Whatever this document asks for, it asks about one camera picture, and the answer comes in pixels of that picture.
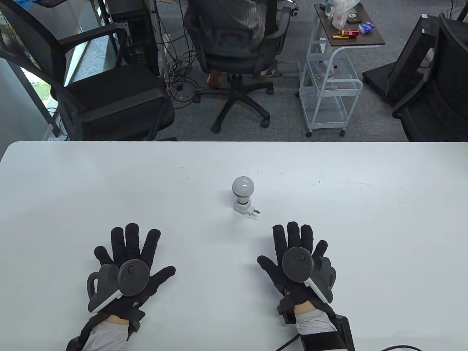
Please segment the person's left hand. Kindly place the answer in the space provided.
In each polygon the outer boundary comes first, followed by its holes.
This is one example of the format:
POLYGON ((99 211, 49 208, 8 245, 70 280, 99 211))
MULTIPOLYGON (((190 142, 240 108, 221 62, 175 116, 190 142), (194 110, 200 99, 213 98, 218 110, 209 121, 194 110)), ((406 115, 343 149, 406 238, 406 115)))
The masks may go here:
MULTIPOLYGON (((94 251, 95 257, 101 265, 113 264, 121 267, 131 259, 139 259, 145 262, 148 268, 152 267, 157 244, 161 236, 159 230, 151 229, 148 232, 142 249, 139 247, 139 226, 135 223, 127 224, 125 229, 115 227, 111 230, 110 235, 113 255, 110 256, 103 246, 96 247, 94 251)), ((147 286, 140 294, 116 299, 102 309, 99 314, 107 316, 106 321, 109 323, 128 326, 130 321, 134 319, 135 311, 156 294, 158 288, 175 273, 174 266, 161 269, 150 276, 147 286)))

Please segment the person's right hand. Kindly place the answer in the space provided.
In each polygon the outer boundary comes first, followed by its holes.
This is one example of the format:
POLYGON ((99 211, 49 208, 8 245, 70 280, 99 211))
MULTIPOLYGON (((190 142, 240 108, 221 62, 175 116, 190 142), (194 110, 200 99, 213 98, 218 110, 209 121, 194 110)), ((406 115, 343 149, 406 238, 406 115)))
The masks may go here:
POLYGON ((322 239, 314 244, 313 230, 308 224, 300 227, 291 221, 286 227, 277 224, 272 230, 276 262, 259 256, 257 263, 283 296, 279 314, 290 314, 296 306, 310 302, 335 318, 331 303, 336 270, 325 256, 328 243, 322 239))

